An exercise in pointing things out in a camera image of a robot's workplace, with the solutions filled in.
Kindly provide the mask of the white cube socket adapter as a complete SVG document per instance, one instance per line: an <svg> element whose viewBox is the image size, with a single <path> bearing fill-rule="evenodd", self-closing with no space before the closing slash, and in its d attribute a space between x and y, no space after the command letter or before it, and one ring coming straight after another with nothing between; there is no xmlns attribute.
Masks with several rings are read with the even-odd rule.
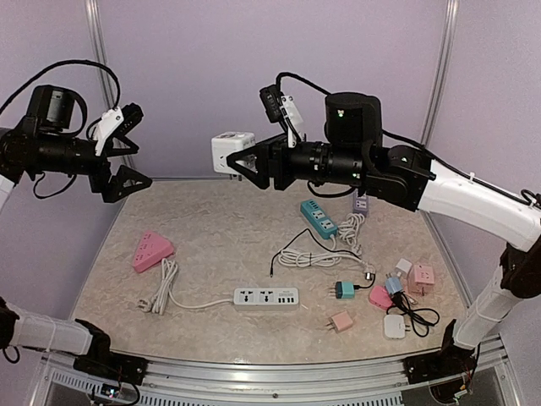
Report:
<svg viewBox="0 0 541 406"><path fill-rule="evenodd" d="M237 171L227 165L227 157L256 144L254 133L229 131L211 139L212 165L216 173L227 174L230 178L242 179Z"/></svg>

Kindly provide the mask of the teal power strip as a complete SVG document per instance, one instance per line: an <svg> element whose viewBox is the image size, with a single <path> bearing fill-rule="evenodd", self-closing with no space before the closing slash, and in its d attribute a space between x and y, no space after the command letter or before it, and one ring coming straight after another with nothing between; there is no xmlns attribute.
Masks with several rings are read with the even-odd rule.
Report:
<svg viewBox="0 0 541 406"><path fill-rule="evenodd" d="M342 222L336 223L315 200L302 201L300 212L310 228L303 230L282 248L274 256L271 266L277 262L289 268L329 268L339 265L343 260L350 260L360 265L366 280L370 283L375 280L375 268L363 258L359 239L361 227L366 220L363 214L348 213ZM322 253L301 251L292 247L304 233L323 250Z"/></svg>

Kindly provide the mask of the pink triangular power strip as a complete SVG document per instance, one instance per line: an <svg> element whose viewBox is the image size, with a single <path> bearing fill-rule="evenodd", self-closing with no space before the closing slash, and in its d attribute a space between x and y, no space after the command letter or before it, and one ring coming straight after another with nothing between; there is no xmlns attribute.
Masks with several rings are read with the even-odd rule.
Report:
<svg viewBox="0 0 541 406"><path fill-rule="evenodd" d="M145 231L134 252L132 267L137 273L145 272L173 253L174 246L171 241L159 233Z"/></svg>

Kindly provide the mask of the white power strip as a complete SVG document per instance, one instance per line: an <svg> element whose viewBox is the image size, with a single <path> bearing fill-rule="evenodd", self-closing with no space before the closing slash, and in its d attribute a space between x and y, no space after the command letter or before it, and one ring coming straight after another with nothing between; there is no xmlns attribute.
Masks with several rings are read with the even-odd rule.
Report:
<svg viewBox="0 0 541 406"><path fill-rule="evenodd" d="M204 304L182 304L173 293L179 266L175 260L161 260L161 281L149 299L140 299L137 308L145 313L164 315L169 304L181 310L207 310L219 305L232 305L237 310L295 310L300 306L297 288L236 288L230 299L218 299Z"/></svg>

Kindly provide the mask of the small white cube charger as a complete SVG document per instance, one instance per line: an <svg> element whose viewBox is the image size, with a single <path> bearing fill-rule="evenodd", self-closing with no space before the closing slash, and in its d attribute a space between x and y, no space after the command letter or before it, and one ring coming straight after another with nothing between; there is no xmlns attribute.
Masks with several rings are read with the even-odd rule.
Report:
<svg viewBox="0 0 541 406"><path fill-rule="evenodd" d="M401 258L396 263L395 274L397 277L407 276L409 272L411 271L412 267L413 267L413 264L410 261L404 258Z"/></svg>

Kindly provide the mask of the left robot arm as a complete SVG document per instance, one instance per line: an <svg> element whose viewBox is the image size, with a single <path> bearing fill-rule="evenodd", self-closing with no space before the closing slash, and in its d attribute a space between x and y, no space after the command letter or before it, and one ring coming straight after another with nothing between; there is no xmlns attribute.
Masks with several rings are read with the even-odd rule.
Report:
<svg viewBox="0 0 541 406"><path fill-rule="evenodd" d="M88 120L85 99L77 92L36 82L48 72L70 65L97 68L112 80L118 77L106 65L85 59L53 63L24 82L2 104L2 110L27 88L32 94L25 115L16 126L1 131L1 201L7 201L24 175L38 184L47 173L62 173L73 184L86 176L90 190L106 203L116 203L151 186L151 178L126 165L111 171L110 158L131 156L139 146L128 138L144 117L135 103L112 107L94 122ZM62 321L1 302L1 350L28 348L64 352L85 359L100 376L118 368L108 334L88 321Z"/></svg>

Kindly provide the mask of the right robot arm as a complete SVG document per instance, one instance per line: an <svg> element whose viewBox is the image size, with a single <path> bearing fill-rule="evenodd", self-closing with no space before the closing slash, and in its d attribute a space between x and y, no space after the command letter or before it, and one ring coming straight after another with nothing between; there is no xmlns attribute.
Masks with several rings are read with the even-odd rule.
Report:
<svg viewBox="0 0 541 406"><path fill-rule="evenodd" d="M325 93L325 140L301 136L298 110L280 84L261 89L267 118L282 133L227 155L227 165L260 189L284 190L297 180L311 188L343 184L409 211L454 218L506 243L489 285L460 321L445 330L433 369L448 376L524 299L540 293L540 197L513 194L465 173L424 145L397 136L386 147L381 104L358 92Z"/></svg>

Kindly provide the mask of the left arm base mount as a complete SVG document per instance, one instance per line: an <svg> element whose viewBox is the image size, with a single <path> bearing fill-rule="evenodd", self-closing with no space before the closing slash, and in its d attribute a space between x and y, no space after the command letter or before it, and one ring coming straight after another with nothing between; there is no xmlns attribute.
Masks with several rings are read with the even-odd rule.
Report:
<svg viewBox="0 0 541 406"><path fill-rule="evenodd" d="M75 357L75 370L121 383L142 384L149 364L147 359L111 351L112 340L107 333L88 321L75 321L91 335L88 352Z"/></svg>

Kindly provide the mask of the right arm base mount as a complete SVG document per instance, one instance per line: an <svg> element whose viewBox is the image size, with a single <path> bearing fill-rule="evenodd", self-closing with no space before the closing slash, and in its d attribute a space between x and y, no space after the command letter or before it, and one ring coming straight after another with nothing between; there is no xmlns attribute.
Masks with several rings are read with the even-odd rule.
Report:
<svg viewBox="0 0 541 406"><path fill-rule="evenodd" d="M476 365L476 349L456 346L453 331L456 319L445 328L441 348L426 354L408 356L403 360L409 384L433 381L454 376L464 371L472 371Z"/></svg>

